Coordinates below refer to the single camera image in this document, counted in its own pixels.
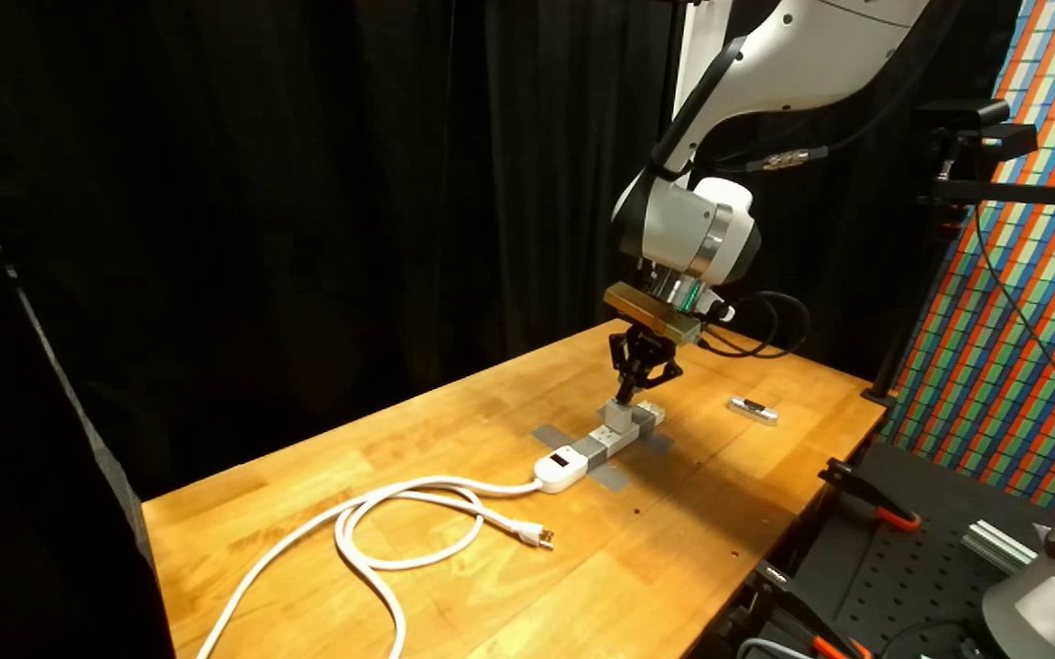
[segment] black curtain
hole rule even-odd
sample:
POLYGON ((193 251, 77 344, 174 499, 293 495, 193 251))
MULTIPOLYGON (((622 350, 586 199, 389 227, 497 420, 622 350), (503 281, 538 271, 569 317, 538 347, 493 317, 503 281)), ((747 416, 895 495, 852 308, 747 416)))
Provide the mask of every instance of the black curtain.
POLYGON ((169 655, 152 572, 5 267, 0 655, 169 655))
POLYGON ((0 0, 0 239, 136 491, 599 317, 672 13, 0 0))

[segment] metal rod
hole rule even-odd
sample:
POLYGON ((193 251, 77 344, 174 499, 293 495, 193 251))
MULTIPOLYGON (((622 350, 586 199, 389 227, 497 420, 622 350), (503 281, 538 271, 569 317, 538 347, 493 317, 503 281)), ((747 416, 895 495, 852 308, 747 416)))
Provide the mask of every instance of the metal rod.
POLYGON ((935 199, 937 199, 937 200, 1022 200, 1022 205, 1055 205, 1055 188, 940 178, 940 182, 935 188, 935 199))
POLYGON ((1016 563, 1022 563, 1022 569, 1035 561, 1035 555, 1024 555, 1024 553, 1018 553, 1018 550, 1011 550, 1011 547, 1002 547, 1002 542, 981 535, 978 527, 969 527, 969 535, 975 535, 978 542, 996 547, 996 553, 1007 553, 1007 555, 1011 555, 1016 563))
POLYGON ((975 530, 964 535, 964 547, 965 547, 975 555, 981 555, 984 563, 992 563, 996 572, 1002 572, 1002 576, 1022 572, 1022 563, 1018 563, 1011 553, 1002 553, 1000 547, 978 537, 975 530))
POLYGON ((1035 561, 1035 553, 1028 547, 1022 547, 1018 537, 1002 535, 1000 527, 975 519, 969 522, 978 535, 992 537, 996 547, 1007 547, 1016 555, 1022 555, 1024 563, 1035 561))

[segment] black backdrop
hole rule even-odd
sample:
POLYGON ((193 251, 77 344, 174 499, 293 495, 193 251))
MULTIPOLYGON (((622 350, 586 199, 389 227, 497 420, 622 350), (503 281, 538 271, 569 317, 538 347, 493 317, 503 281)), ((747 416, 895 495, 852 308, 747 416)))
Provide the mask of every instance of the black backdrop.
MULTIPOLYGON (((743 122, 707 146, 843 135, 924 68, 875 138, 752 178, 766 248, 743 284, 802 294, 808 355, 856 373, 890 339, 912 247, 931 239, 907 214, 907 106, 984 95, 1016 13, 937 7, 951 38, 935 62, 919 38, 852 101, 743 122)), ((0 239, 136 491, 605 317, 599 284, 625 271, 605 220, 663 128, 672 26, 671 0, 0 0, 0 239)), ((77 572, 66 537, 89 535, 52 522, 31 553, 61 569, 0 561, 66 585, 26 585, 52 614, 151 624, 111 596, 147 592, 147 572, 118 550, 119 511, 74 456, 89 447, 5 303, 0 281, 0 460, 18 464, 0 486, 20 508, 0 522, 26 530, 91 499, 85 519, 105 517, 96 555, 118 563, 114 583, 77 572)))

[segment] power cord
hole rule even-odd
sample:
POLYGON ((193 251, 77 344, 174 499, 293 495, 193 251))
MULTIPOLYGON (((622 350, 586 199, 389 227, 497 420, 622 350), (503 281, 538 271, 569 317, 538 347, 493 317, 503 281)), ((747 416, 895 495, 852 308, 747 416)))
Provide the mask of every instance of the power cord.
POLYGON ((797 295, 792 295, 792 294, 780 294, 780 289, 759 289, 759 294, 752 294, 752 295, 738 295, 731 308, 736 308, 736 315, 743 315, 743 308, 747 303, 763 303, 763 310, 768 315, 768 328, 753 339, 753 344, 736 344, 731 337, 724 337, 724 332, 716 332, 716 317, 707 317, 710 327, 707 327, 707 337, 699 337, 699 347, 703 350, 713 350, 713 355, 720 355, 720 358, 780 358, 780 355, 792 355, 792 350, 797 350, 807 339, 808 339, 808 332, 813 332, 813 310, 808 310, 808 303, 802 303, 797 295), (780 347, 780 344, 774 344, 775 337, 780 337, 780 308, 786 308, 795 317, 797 317, 797 328, 795 328, 795 337, 780 347))
POLYGON ((406 648, 406 614, 401 605, 394 602, 394 592, 389 589, 389 583, 382 583, 376 572, 415 572, 415 569, 429 569, 439 563, 454 553, 462 553, 464 547, 477 542, 477 535, 484 530, 484 522, 493 522, 497 530, 514 535, 515 542, 532 547, 532 550, 550 550, 550 530, 542 522, 532 519, 514 519, 503 517, 493 508, 488 508, 480 503, 480 495, 488 499, 528 499, 538 491, 563 491, 569 482, 545 482, 545 480, 528 480, 528 482, 480 482, 480 480, 464 480, 464 476, 416 476, 406 482, 389 482, 376 491, 366 491, 360 499, 346 499, 317 517, 310 517, 306 522, 299 522, 295 530, 290 530, 284 537, 279 537, 234 585, 230 602, 222 605, 221 618, 211 624, 207 636, 197 648, 197 659, 207 659, 211 648, 221 646, 222 629, 234 618, 234 609, 240 605, 245 589, 268 572, 268 563, 273 563, 284 550, 293 550, 299 537, 306 537, 310 530, 317 530, 321 522, 334 522, 334 542, 338 553, 344 555, 344 563, 382 596, 382 605, 389 609, 392 618, 392 646, 389 646, 389 659, 400 659, 406 648), (356 547, 356 527, 382 505, 389 503, 429 503, 429 505, 442 505, 442 508, 458 508, 458 511, 471 511, 477 522, 447 550, 426 553, 426 555, 406 555, 406 561, 376 561, 371 553, 362 553, 356 547))
POLYGON ((1022 303, 1011 295, 1011 289, 1007 289, 1002 279, 1000 279, 1000 267, 992 262, 992 251, 990 251, 990 247, 984 247, 984 239, 981 239, 981 227, 978 227, 978 214, 969 214, 965 225, 969 225, 975 247, 978 247, 978 251, 981 251, 981 262, 984 262, 992 284, 1002 294, 1007 308, 1018 315, 1022 328, 1028 332, 1028 339, 1040 347, 1044 362, 1046 362, 1052 373, 1055 373, 1052 347, 1035 337, 1028 315, 1024 315, 1022 303))

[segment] cable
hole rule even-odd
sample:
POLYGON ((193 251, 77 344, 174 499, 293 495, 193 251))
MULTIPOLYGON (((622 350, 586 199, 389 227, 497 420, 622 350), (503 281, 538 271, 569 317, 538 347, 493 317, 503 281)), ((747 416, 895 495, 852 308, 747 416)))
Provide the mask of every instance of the cable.
MULTIPOLYGON (((808 126, 802 126, 802 122, 792 122, 792 126, 774 126, 774 128, 766 128, 766 135, 759 135, 759 142, 763 146, 747 146, 747 154, 753 150, 753 154, 780 154, 780 150, 774 150, 775 142, 792 142, 795 138, 795 133, 807 133, 808 126)), ((710 173, 710 175, 738 175, 738 173, 747 173, 743 164, 752 164, 752 160, 743 160, 743 150, 729 150, 729 154, 716 154, 716 156, 710 156, 710 154, 703 154, 699 160, 697 160, 697 167, 703 167, 703 173, 710 173)))
POLYGON ((493 508, 488 508, 480 503, 480 495, 488 499, 528 499, 542 491, 538 480, 532 482, 480 482, 480 480, 464 480, 464 476, 416 476, 416 480, 401 480, 401 482, 389 482, 389 486, 376 486, 376 491, 366 491, 360 499, 346 499, 310 519, 302 519, 295 530, 290 530, 284 537, 279 537, 245 576, 240 583, 234 585, 230 602, 222 605, 221 618, 211 624, 207 636, 201 642, 197 648, 197 659, 207 659, 211 648, 221 646, 222 629, 230 625, 234 618, 234 609, 240 605, 245 589, 268 572, 268 563, 273 563, 284 550, 293 550, 299 537, 306 537, 310 530, 317 530, 321 522, 338 519, 334 522, 334 542, 338 542, 338 553, 344 555, 344 563, 382 596, 382 605, 389 609, 389 618, 392 618, 392 646, 389 646, 389 659, 400 659, 401 648, 406 648, 406 613, 401 605, 394 602, 394 592, 382 583, 376 572, 415 572, 415 569, 426 569, 426 563, 439 563, 454 553, 462 553, 467 542, 477 542, 477 535, 484 530, 484 522, 493 522, 497 530, 519 537, 525 547, 532 550, 550 550, 550 530, 542 522, 532 522, 532 519, 514 519, 514 517, 503 517, 493 508), (371 553, 362 553, 356 547, 356 527, 382 505, 389 503, 429 503, 429 505, 442 505, 442 508, 462 508, 462 511, 471 511, 477 522, 458 537, 450 542, 447 550, 436 550, 436 553, 426 553, 426 555, 406 555, 406 561, 376 561, 371 553))
POLYGON ((984 262, 992 284, 1002 294, 1007 308, 1018 315, 1018 323, 1024 327, 1028 339, 1040 347, 1044 362, 1046 362, 1052 373, 1055 373, 1052 347, 1035 337, 1028 315, 1024 315, 1022 303, 1011 295, 1011 289, 1007 289, 1002 279, 1000 279, 1000 267, 992 262, 992 251, 990 251, 990 247, 984 247, 984 239, 981 239, 981 227, 978 227, 978 214, 969 214, 965 225, 969 225, 975 247, 978 247, 978 251, 981 251, 981 262, 984 262))
POLYGON ((724 355, 724 358, 780 358, 780 355, 797 350, 808 339, 813 310, 797 295, 780 294, 780 289, 759 289, 759 294, 736 301, 731 308, 743 308, 752 301, 759 301, 766 308, 766 315, 768 315, 768 328, 759 337, 753 347, 743 347, 731 337, 716 332, 713 327, 720 327, 720 323, 713 323, 713 317, 707 317, 710 323, 707 337, 724 344, 724 347, 710 344, 707 337, 699 337, 699 347, 713 350, 713 355, 724 355), (792 308, 797 315, 797 332, 795 332, 795 339, 786 339, 786 347, 774 347, 768 350, 768 344, 780 337, 780 308, 775 303, 785 303, 785 308, 792 308))
POLYGON ((736 659, 747 659, 753 648, 768 652, 768 655, 785 655, 785 659, 808 659, 807 652, 797 648, 786 648, 786 646, 775 646, 768 636, 747 636, 738 648, 736 648, 736 659))

